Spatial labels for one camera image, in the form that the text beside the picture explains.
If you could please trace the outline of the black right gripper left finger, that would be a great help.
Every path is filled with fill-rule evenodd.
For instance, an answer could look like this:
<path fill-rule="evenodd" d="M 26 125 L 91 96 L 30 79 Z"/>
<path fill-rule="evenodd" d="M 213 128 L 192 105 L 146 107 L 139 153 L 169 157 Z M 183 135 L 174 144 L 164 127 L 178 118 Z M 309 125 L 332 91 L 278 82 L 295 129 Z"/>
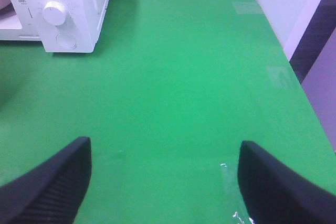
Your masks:
<path fill-rule="evenodd" d="M 1 223 L 74 223 L 91 174 L 91 139 L 78 137 L 1 186 Z"/>

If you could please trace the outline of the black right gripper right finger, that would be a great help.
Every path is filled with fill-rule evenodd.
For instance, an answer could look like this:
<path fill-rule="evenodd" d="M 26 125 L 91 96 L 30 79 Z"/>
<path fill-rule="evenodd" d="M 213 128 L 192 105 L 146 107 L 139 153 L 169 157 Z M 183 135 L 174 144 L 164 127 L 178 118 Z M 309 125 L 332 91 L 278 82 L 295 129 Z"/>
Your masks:
<path fill-rule="evenodd" d="M 254 223 L 335 223 L 335 195 L 253 141 L 242 141 L 237 180 Z"/>

